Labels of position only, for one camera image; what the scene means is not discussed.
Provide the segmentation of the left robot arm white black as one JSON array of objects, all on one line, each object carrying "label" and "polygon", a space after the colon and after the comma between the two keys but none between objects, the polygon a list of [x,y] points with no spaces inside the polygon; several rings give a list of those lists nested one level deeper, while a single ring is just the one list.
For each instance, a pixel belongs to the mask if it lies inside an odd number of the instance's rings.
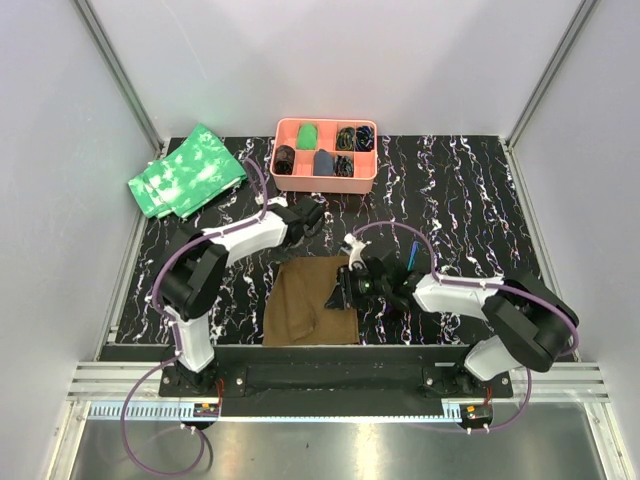
[{"label": "left robot arm white black", "polygon": [[322,228],[324,206],[305,196],[290,206],[278,197],[240,221],[203,230],[180,228],[156,274],[151,303],[174,336],[174,371],[196,396],[215,386],[209,313],[226,271],[265,249],[296,245]]}]

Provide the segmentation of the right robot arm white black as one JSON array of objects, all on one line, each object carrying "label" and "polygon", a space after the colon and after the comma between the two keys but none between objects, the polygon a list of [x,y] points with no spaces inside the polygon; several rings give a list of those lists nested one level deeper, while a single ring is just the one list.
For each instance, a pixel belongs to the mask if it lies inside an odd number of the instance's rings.
[{"label": "right robot arm white black", "polygon": [[473,345],[453,374],[457,390],[470,397],[517,367],[547,372],[577,344],[575,312],[528,271],[466,278],[410,271],[395,261],[365,257],[338,268],[325,307],[347,310],[370,297],[382,297],[401,311],[418,307],[486,322],[494,335]]}]

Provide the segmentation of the brown cloth napkin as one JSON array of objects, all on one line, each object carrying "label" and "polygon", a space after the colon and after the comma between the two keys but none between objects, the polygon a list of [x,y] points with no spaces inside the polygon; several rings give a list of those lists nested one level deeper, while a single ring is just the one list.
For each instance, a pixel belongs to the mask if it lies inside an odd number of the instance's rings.
[{"label": "brown cloth napkin", "polygon": [[297,257],[279,266],[266,301],[263,344],[354,345],[359,342],[357,311],[325,307],[346,256]]}]

